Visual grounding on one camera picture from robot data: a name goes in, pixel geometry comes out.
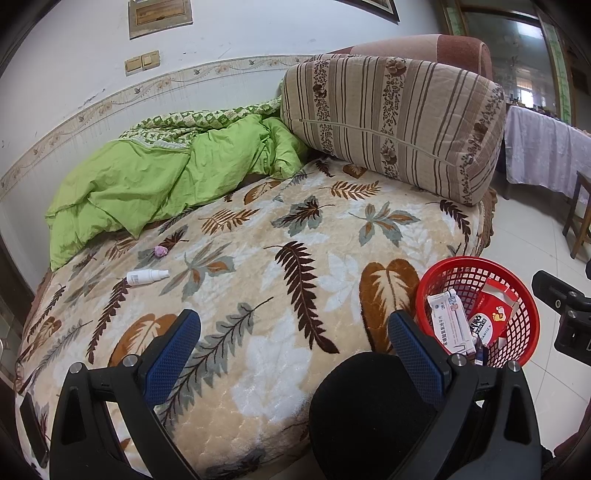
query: green comforter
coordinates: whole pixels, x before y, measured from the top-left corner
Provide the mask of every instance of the green comforter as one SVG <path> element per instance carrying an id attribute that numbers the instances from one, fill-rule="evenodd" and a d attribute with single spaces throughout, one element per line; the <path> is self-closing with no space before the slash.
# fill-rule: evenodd
<path id="1" fill-rule="evenodd" d="M 100 232 L 125 228 L 137 238 L 146 224 L 209 203 L 249 173 L 293 176 L 307 148 L 278 118 L 266 118 L 276 105 L 261 105 L 149 119 L 78 165 L 46 213 L 51 269 Z"/>

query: red package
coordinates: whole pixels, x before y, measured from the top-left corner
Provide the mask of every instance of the red package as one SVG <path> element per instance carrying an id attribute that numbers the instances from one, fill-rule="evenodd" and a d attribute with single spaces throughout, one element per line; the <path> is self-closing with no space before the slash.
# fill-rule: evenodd
<path id="1" fill-rule="evenodd" d="M 504 340 L 499 341 L 499 347 L 502 348 L 506 344 L 507 321 L 517 308 L 517 295 L 509 286 L 487 278 L 472 309 L 470 329 L 487 347 L 499 338 Z"/>

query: leaf-patterned blanket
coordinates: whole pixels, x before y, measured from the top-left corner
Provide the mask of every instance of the leaf-patterned blanket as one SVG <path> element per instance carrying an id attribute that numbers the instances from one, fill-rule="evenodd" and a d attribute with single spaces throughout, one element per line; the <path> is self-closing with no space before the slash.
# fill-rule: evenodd
<path id="1" fill-rule="evenodd" d="M 25 328 L 15 386 L 27 460 L 36 465 L 18 410 L 26 392 L 49 442 L 73 362 L 106 367 L 140 354 L 190 308 L 202 338 L 156 413 L 202 478 L 262 466 L 270 475 L 305 447 L 322 379 L 355 353 L 391 349 L 387 316 L 414 313 L 431 265 L 480 254 L 492 195 L 468 208 L 323 158 L 291 180 L 263 179 L 152 225 L 138 241 L 97 238 L 55 273 Z M 154 255 L 157 245 L 166 257 Z M 125 275 L 137 268 L 171 277 L 130 287 Z M 120 412 L 109 408 L 131 464 L 145 471 Z"/>

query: brown leaf print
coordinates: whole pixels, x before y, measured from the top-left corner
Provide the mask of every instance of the brown leaf print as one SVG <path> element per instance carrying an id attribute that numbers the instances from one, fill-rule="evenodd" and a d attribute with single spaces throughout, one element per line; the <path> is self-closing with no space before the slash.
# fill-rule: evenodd
<path id="1" fill-rule="evenodd" d="M 153 313 L 149 313 L 134 322 L 115 346 L 109 359 L 109 367 L 119 365 L 126 355 L 144 353 L 150 342 L 165 334 L 176 318 L 177 316 L 172 313 L 158 318 Z"/>
<path id="2" fill-rule="evenodd" d="M 334 175 L 330 173 L 328 162 L 325 162 L 323 160 L 316 160 L 316 168 L 318 168 L 318 170 L 320 170 L 328 178 L 334 177 Z"/>
<path id="3" fill-rule="evenodd" d="M 330 187 L 330 194 L 333 197 L 344 198 L 345 200 L 363 200 L 380 192 L 379 181 L 356 185 L 346 181 L 338 181 Z"/>
<path id="4" fill-rule="evenodd" d="M 244 222 L 250 220 L 251 216 L 257 213 L 256 210 L 240 210 L 240 212 L 233 212 L 228 209 L 222 209 L 213 214 L 211 217 L 200 218 L 199 220 L 205 220 L 205 223 L 201 227 L 203 233 L 213 235 L 218 230 L 224 231 L 228 229 L 232 231 L 232 228 L 242 225 Z"/>
<path id="5" fill-rule="evenodd" d="M 254 188 L 248 190 L 248 193 L 244 196 L 244 205 L 248 205 L 251 202 L 254 202 L 257 198 L 259 198 L 263 193 L 268 192 L 271 189 L 274 189 L 279 184 L 281 184 L 281 180 L 270 180 L 257 185 Z"/>
<path id="6" fill-rule="evenodd" d="M 359 167 L 358 165 L 355 165 L 354 163 L 348 163 L 343 167 L 343 173 L 346 173 L 347 175 L 350 175 L 354 179 L 358 179 L 358 180 L 361 177 L 361 175 L 363 175 L 367 171 L 368 171 L 367 168 Z"/>
<path id="7" fill-rule="evenodd" d="M 113 246 L 107 250 L 105 256 L 108 260 L 116 260 L 123 257 L 129 250 L 131 250 L 138 241 L 133 237 L 125 235 L 124 238 L 115 241 Z"/>
<path id="8" fill-rule="evenodd" d="M 442 212 L 445 212 L 456 221 L 458 227 L 464 234 L 464 254 L 466 254 L 466 249 L 468 248 L 468 243 L 470 242 L 470 234 L 472 233 L 472 230 L 470 229 L 470 222 L 466 220 L 468 215 L 462 213 L 460 207 L 454 205 L 448 200 L 442 200 L 439 202 L 439 208 Z"/>
<path id="9" fill-rule="evenodd" d="M 331 206 L 334 205 L 318 205 L 318 199 L 310 195 L 302 203 L 292 204 L 289 213 L 273 220 L 271 225 L 275 228 L 289 227 L 288 233 L 294 236 L 303 231 L 306 225 L 310 229 L 318 228 L 322 222 L 322 208 Z"/>
<path id="10" fill-rule="evenodd" d="M 162 242 L 159 243 L 161 247 L 166 247 L 170 252 L 174 246 L 179 242 L 188 242 L 189 240 L 182 240 L 184 234 L 187 233 L 189 226 L 183 225 L 181 228 L 176 230 L 172 235 L 166 237 Z"/>
<path id="11" fill-rule="evenodd" d="M 285 270 L 287 293 L 291 293 L 291 304 L 300 320 L 298 330 L 304 330 L 304 338 L 309 340 L 310 350 L 316 342 L 326 353 L 339 353 L 336 345 L 322 335 L 326 330 L 322 328 L 322 322 L 316 313 L 316 294 L 313 292 L 316 285 L 311 281 L 317 277 L 312 273 L 314 267 L 310 265 L 314 259 L 310 258 L 306 247 L 300 242 L 289 242 L 283 246 L 272 245 L 265 249 L 273 247 L 281 248 L 275 256 L 275 261 Z"/>
<path id="12" fill-rule="evenodd" d="M 41 347 L 54 333 L 56 333 L 61 327 L 61 320 L 56 320 L 55 317 L 49 317 L 37 332 L 35 336 L 35 340 L 23 350 L 20 356 L 17 358 L 17 363 L 19 362 L 27 362 L 37 351 L 39 347 Z"/>
<path id="13" fill-rule="evenodd" d="M 51 302 L 49 302 L 49 305 L 47 306 L 47 308 L 45 310 L 43 310 L 43 313 L 39 317 L 39 320 L 37 320 L 33 324 L 33 326 L 31 326 L 31 329 L 29 330 L 29 333 L 27 334 L 27 342 L 29 341 L 29 338 L 31 338 L 31 335 L 35 332 L 37 327 L 40 325 L 40 323 L 45 319 L 45 317 L 47 317 L 47 315 L 49 315 L 49 312 L 51 312 L 51 309 L 54 306 L 56 306 L 57 301 L 64 294 L 64 291 L 66 291 L 66 286 L 60 285 L 60 288 L 58 288 L 57 291 L 53 294 L 53 297 L 51 298 Z"/>
<path id="14" fill-rule="evenodd" d="M 199 205 L 193 205 L 192 207 L 185 208 L 176 217 L 172 217 L 171 219 L 166 220 L 162 224 L 162 226 L 160 227 L 160 230 L 158 230 L 158 234 L 162 235 L 166 230 L 168 230 L 170 227 L 172 227 L 175 223 L 177 223 L 179 220 L 182 220 L 183 218 L 185 218 L 189 213 L 193 213 L 198 208 L 199 208 Z"/>
<path id="15" fill-rule="evenodd" d="M 402 258 L 392 260 L 385 268 L 371 262 L 363 269 L 359 282 L 361 316 L 374 352 L 392 349 L 388 339 L 388 316 L 392 312 L 404 309 L 414 317 L 418 282 L 416 270 Z"/>
<path id="16" fill-rule="evenodd" d="M 129 284 L 127 283 L 126 278 L 119 280 L 115 286 L 113 286 L 109 303 L 104 308 L 103 313 L 99 318 L 99 323 L 96 325 L 90 343 L 88 344 L 88 349 L 86 350 L 86 356 L 91 364 L 95 363 L 95 350 L 99 343 L 100 336 L 107 328 L 107 324 L 111 322 L 111 317 L 115 316 L 117 309 L 121 306 L 121 302 L 125 301 L 125 295 L 127 294 L 128 288 Z"/>

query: metal bolt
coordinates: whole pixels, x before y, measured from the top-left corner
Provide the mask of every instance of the metal bolt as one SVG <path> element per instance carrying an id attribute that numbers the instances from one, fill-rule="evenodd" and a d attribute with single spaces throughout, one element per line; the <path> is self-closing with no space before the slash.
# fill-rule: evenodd
<path id="1" fill-rule="evenodd" d="M 509 370 L 511 370 L 512 372 L 518 372 L 519 370 L 521 370 L 521 365 L 518 364 L 515 360 L 509 360 L 507 362 L 507 366 L 509 367 Z"/>
<path id="2" fill-rule="evenodd" d="M 132 367 L 138 362 L 138 360 L 139 357 L 137 355 L 126 355 L 123 357 L 123 364 L 126 367 Z"/>
<path id="3" fill-rule="evenodd" d="M 76 362 L 75 364 L 70 365 L 70 373 L 71 374 L 76 374 L 80 370 L 82 370 L 82 364 L 80 362 Z"/>
<path id="4" fill-rule="evenodd" d="M 452 355 L 452 363 L 457 367 L 463 367 L 468 363 L 468 360 L 465 356 L 460 355 L 459 353 L 454 353 Z"/>

